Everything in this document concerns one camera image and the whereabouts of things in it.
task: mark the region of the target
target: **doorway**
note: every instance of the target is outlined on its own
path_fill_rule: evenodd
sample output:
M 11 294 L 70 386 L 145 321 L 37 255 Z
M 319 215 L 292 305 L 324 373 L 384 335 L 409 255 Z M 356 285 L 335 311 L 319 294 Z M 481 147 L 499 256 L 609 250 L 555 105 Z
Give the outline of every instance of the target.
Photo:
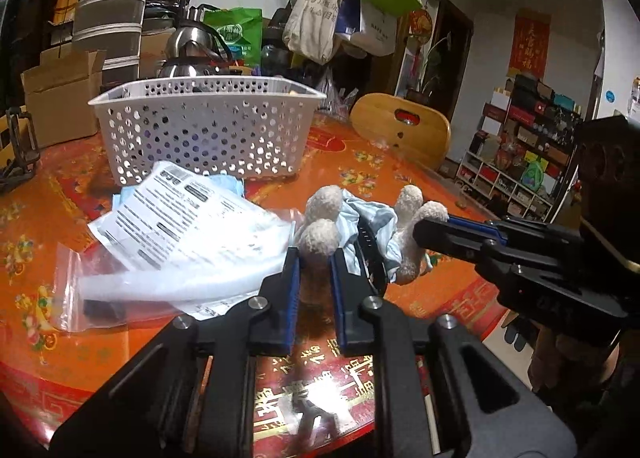
M 422 79 L 425 104 L 450 122 L 465 73 L 474 23 L 449 0 L 440 0 L 431 53 Z

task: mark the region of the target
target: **plastic wrap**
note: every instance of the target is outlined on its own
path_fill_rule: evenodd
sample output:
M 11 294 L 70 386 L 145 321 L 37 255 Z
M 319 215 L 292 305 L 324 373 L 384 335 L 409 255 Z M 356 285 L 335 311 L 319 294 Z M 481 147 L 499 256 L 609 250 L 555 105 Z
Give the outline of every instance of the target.
M 108 328 L 187 313 L 203 320 L 225 314 L 282 271 L 289 242 L 303 223 L 297 210 L 274 212 L 290 227 L 262 255 L 230 252 L 210 240 L 213 261 L 172 261 L 160 269 L 127 268 L 107 247 L 78 253 L 58 246 L 50 322 L 66 332 Z
M 338 91 L 335 86 L 332 70 L 328 68 L 320 79 L 318 86 L 316 86 L 316 90 L 326 95 L 326 99 L 320 103 L 320 108 L 318 109 L 320 113 L 342 122 L 349 121 L 349 110 L 355 104 L 356 96 L 358 95 L 357 88 L 346 97 L 343 96 L 342 92 Z

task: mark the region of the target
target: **metal screw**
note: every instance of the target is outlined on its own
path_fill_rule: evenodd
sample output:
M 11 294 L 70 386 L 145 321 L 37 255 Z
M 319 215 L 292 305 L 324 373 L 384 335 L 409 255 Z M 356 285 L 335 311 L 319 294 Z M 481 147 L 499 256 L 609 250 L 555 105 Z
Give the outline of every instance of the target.
M 438 324 L 447 330 L 451 330 L 458 326 L 458 320 L 453 317 L 450 313 L 446 313 L 438 317 Z
M 179 315 L 174 319 L 174 327 L 178 330 L 186 330 L 193 324 L 193 317 L 189 315 Z
M 268 304 L 269 301 L 260 295 L 256 295 L 249 300 L 249 308 L 253 308 L 254 310 L 264 310 Z
M 362 301 L 362 305 L 364 308 L 370 308 L 371 310 L 377 310 L 382 307 L 382 299 L 380 299 L 377 295 L 370 295 L 369 297 L 364 298 Z

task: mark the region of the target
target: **light blue cloth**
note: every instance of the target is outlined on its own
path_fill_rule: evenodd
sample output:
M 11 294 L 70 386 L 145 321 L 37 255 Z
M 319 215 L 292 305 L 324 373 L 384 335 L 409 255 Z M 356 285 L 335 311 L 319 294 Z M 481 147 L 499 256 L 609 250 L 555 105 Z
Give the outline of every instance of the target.
M 398 242 L 392 240 L 398 225 L 396 212 L 386 204 L 365 202 L 349 191 L 342 190 L 342 208 L 335 224 L 340 232 L 340 247 L 344 250 L 347 269 L 360 275 L 360 263 L 356 257 L 354 243 L 358 239 L 358 220 L 362 216 L 376 237 L 378 251 L 382 255 L 389 282 L 396 280 L 396 271 L 402 262 Z
M 242 180 L 238 180 L 238 178 L 235 178 L 228 174 L 212 174 L 210 176 L 207 176 L 207 178 L 211 180 L 211 183 L 217 185 L 218 187 L 223 187 L 224 189 L 227 189 L 232 193 L 235 193 L 238 196 L 244 198 L 244 182 Z M 111 199 L 111 209 L 116 210 L 118 206 L 122 202 L 124 202 L 124 200 L 126 200 L 133 194 L 133 191 L 136 190 L 136 187 L 138 186 L 129 185 L 123 187 L 120 190 L 120 194 L 114 194 L 113 198 Z

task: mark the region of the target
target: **white plastic tube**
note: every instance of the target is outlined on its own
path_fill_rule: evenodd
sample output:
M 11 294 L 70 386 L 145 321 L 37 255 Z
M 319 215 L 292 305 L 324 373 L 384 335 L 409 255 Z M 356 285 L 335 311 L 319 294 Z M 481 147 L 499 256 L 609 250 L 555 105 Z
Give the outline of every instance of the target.
M 267 276 L 282 271 L 286 253 L 243 266 L 199 264 L 78 276 L 82 300 L 216 301 L 258 290 Z

